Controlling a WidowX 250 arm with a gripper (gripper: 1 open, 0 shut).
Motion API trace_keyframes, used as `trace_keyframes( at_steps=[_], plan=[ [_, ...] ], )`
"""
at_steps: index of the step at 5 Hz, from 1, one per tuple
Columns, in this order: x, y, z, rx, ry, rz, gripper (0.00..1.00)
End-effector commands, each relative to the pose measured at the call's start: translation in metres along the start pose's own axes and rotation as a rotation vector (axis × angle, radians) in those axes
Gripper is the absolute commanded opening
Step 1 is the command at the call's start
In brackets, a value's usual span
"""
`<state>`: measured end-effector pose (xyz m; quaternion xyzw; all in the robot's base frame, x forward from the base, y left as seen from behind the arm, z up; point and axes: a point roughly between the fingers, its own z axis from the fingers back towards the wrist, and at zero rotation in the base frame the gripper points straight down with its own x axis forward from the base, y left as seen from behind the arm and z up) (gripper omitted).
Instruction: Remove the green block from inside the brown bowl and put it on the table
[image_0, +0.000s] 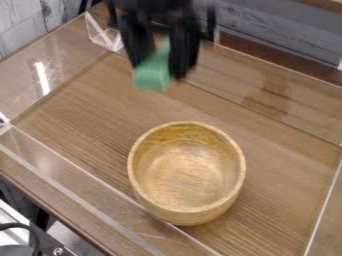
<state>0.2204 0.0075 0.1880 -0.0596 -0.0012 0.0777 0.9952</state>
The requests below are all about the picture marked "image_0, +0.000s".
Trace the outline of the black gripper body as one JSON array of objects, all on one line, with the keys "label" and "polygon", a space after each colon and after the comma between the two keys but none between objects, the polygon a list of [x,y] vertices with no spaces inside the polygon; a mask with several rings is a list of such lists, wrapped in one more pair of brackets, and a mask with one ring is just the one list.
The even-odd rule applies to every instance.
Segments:
[{"label": "black gripper body", "polygon": [[117,25],[117,13],[136,13],[158,19],[174,19],[194,10],[192,0],[105,0],[108,25]]}]

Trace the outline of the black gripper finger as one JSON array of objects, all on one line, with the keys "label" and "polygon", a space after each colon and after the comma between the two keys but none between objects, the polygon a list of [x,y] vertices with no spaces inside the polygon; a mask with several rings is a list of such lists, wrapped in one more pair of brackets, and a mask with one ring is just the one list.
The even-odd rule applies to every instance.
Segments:
[{"label": "black gripper finger", "polygon": [[119,28],[128,59],[136,68],[155,51],[151,26],[123,19]]},{"label": "black gripper finger", "polygon": [[170,72],[182,80],[198,63],[202,33],[198,21],[174,24],[170,31]]}]

